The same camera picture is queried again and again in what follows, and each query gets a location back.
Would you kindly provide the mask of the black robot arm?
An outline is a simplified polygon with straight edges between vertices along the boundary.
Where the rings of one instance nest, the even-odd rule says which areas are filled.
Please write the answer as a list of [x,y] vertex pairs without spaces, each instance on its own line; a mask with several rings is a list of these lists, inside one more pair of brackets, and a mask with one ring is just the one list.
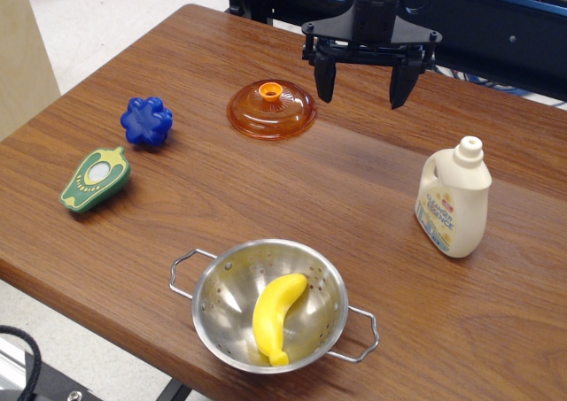
[[389,66],[389,98],[393,109],[406,103],[419,76],[434,67],[439,32],[398,16],[402,0],[353,0],[350,9],[302,26],[306,40],[302,58],[314,69],[318,96],[333,98],[338,63]]

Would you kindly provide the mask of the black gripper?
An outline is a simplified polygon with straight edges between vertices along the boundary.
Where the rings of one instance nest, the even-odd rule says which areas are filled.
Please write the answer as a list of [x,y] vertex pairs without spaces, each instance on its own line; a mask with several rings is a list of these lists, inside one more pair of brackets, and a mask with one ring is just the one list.
[[393,67],[391,108],[406,103],[420,70],[433,68],[442,36],[399,17],[399,6],[399,0],[353,0],[345,13],[302,26],[302,58],[315,65],[315,85],[323,102],[332,101],[336,63],[347,63]]

